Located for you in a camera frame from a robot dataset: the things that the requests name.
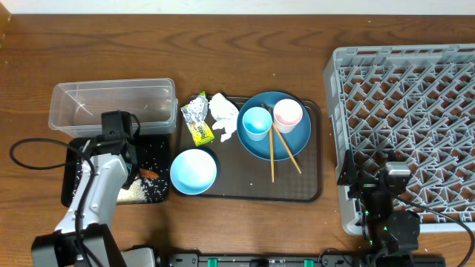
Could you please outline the light blue bowl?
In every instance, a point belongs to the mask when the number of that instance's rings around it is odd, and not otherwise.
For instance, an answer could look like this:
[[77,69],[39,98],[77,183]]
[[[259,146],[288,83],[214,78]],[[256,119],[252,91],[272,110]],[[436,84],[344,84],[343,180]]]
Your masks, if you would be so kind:
[[170,168],[173,186],[182,194],[198,195],[207,191],[217,177],[214,157],[200,149],[189,149],[175,157]]

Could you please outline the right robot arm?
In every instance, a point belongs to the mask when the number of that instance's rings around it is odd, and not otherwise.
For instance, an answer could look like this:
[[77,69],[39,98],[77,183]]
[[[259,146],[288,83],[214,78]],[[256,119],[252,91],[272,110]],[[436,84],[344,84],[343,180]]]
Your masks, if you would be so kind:
[[393,152],[371,177],[346,150],[338,185],[349,187],[347,197],[364,206],[363,229],[371,248],[354,259],[353,266],[413,266],[412,252],[419,247],[420,217],[413,211],[396,211],[393,200],[404,193],[412,173]]

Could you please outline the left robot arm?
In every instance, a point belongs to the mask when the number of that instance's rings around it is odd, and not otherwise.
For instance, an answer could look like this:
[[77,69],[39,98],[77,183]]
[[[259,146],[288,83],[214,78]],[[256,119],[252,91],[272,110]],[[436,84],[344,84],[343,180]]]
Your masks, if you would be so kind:
[[135,138],[138,119],[126,111],[101,115],[102,133],[73,152],[82,160],[80,182],[53,233],[37,237],[35,266],[125,266],[111,234],[117,197],[139,171]]

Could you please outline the foil snack wrapper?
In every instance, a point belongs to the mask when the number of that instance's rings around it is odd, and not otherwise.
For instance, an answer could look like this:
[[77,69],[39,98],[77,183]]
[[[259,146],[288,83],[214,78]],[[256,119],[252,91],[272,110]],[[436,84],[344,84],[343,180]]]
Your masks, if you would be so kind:
[[204,91],[199,93],[190,103],[181,107],[180,110],[196,146],[205,145],[214,140],[214,134],[205,122],[209,110],[209,101]]

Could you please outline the white tissue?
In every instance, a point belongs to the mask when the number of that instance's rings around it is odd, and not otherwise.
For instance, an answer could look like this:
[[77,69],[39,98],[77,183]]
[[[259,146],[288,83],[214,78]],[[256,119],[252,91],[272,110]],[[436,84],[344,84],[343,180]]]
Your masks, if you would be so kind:
[[209,101],[209,111],[215,120],[212,129],[224,130],[224,133],[220,136],[220,141],[225,142],[230,139],[237,130],[238,108],[222,93],[216,93]]

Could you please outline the orange carrot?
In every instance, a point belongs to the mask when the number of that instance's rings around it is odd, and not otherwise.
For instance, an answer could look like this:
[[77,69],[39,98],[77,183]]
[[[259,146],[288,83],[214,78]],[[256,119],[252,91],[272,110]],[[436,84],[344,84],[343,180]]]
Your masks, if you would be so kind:
[[141,168],[140,169],[140,177],[145,178],[145,179],[158,179],[160,176],[159,176],[159,174],[157,174],[157,173],[155,173],[151,170]]

